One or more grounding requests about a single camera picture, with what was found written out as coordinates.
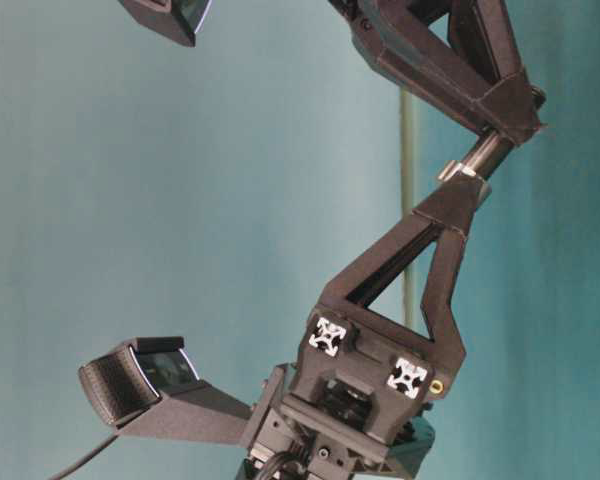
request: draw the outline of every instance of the textured grip surface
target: textured grip surface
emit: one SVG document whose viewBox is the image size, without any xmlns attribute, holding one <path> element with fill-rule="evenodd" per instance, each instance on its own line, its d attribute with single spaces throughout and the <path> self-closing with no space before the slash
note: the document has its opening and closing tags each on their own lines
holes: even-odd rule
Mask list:
<svg viewBox="0 0 600 480">
<path fill-rule="evenodd" d="M 91 405 L 107 425 L 131 420 L 159 399 L 129 348 L 88 363 L 78 376 Z"/>
</svg>

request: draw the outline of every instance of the blue-green wall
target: blue-green wall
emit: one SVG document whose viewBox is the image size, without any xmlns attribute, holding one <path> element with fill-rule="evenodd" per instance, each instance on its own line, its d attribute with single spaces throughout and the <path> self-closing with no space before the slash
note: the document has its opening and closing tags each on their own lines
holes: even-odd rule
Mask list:
<svg viewBox="0 0 600 480">
<path fill-rule="evenodd" d="M 328 3 L 216 3 L 188 50 L 115 0 L 0 2 L 0 480 L 108 434 L 76 370 L 128 337 L 184 335 L 256 400 L 400 216 L 398 90 Z M 75 478 L 226 480 L 242 455 L 125 439 Z"/>
<path fill-rule="evenodd" d="M 549 126 L 475 218 L 453 302 L 468 357 L 421 478 L 600 480 L 600 1 L 508 4 Z M 473 137 L 416 116 L 422 198 Z"/>
</svg>

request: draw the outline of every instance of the black cable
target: black cable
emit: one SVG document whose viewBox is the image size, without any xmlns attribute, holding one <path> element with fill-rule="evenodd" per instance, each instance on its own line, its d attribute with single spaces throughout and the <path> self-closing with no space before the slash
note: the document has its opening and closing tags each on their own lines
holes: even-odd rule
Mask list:
<svg viewBox="0 0 600 480">
<path fill-rule="evenodd" d="M 271 480 L 282 467 L 289 463 L 299 463 L 299 461 L 298 457 L 291 452 L 278 452 L 265 462 L 253 480 Z"/>
<path fill-rule="evenodd" d="M 81 468 L 85 464 L 87 464 L 87 462 L 89 462 L 90 460 L 92 460 L 93 457 L 95 457 L 96 455 L 98 455 L 100 452 L 102 452 L 105 448 L 107 448 L 109 445 L 111 445 L 117 439 L 118 439 L 117 435 L 111 435 L 109 438 L 107 438 L 104 442 L 102 442 L 96 448 L 94 448 L 89 453 L 87 453 L 84 457 L 82 457 L 76 463 L 74 463 L 70 467 L 64 469 L 60 473 L 56 473 L 49 480 L 61 480 L 63 478 L 67 478 L 69 475 L 71 475 L 72 473 L 74 473 L 76 470 L 78 470 L 79 468 Z"/>
</svg>

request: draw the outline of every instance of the screw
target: screw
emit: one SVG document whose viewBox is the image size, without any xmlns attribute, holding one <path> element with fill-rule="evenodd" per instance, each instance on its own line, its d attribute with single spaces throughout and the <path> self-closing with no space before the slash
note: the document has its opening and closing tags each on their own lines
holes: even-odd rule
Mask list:
<svg viewBox="0 0 600 480">
<path fill-rule="evenodd" d="M 318 450 L 318 457 L 320 457 L 322 460 L 329 458 L 329 455 L 331 455 L 331 452 L 327 447 L 322 447 L 320 450 Z"/>
</svg>

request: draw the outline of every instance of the joint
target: joint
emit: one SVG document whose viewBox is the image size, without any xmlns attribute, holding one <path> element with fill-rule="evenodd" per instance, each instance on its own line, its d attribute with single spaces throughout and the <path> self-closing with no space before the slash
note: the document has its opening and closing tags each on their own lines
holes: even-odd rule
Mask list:
<svg viewBox="0 0 600 480">
<path fill-rule="evenodd" d="M 438 174 L 438 181 L 440 183 L 447 182 L 457 174 L 477 178 L 482 182 L 482 187 L 480 188 L 480 194 L 478 196 L 478 208 L 480 208 L 484 201 L 489 198 L 489 195 L 491 195 L 491 185 L 489 185 L 489 182 L 482 178 L 482 176 L 470 166 L 456 160 L 451 160 L 449 163 L 447 163 L 447 165 Z"/>
</svg>

